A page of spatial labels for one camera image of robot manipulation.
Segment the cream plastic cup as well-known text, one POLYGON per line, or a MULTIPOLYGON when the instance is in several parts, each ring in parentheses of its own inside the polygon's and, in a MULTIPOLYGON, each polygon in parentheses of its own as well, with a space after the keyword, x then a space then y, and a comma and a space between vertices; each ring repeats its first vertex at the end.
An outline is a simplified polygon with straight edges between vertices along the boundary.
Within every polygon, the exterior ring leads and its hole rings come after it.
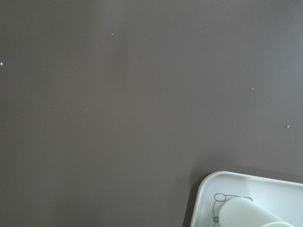
POLYGON ((278 216, 245 198, 228 200, 219 211, 222 227, 291 227, 278 216))

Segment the beige rabbit tray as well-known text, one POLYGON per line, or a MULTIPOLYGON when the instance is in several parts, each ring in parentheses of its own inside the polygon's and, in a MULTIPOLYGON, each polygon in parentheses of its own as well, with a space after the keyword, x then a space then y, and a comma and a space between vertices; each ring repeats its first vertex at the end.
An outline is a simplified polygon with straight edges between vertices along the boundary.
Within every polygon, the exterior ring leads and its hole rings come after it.
POLYGON ((220 208, 238 197, 256 203, 295 227, 303 225, 302 176, 268 177, 221 170, 195 180, 183 226, 218 227, 220 208))

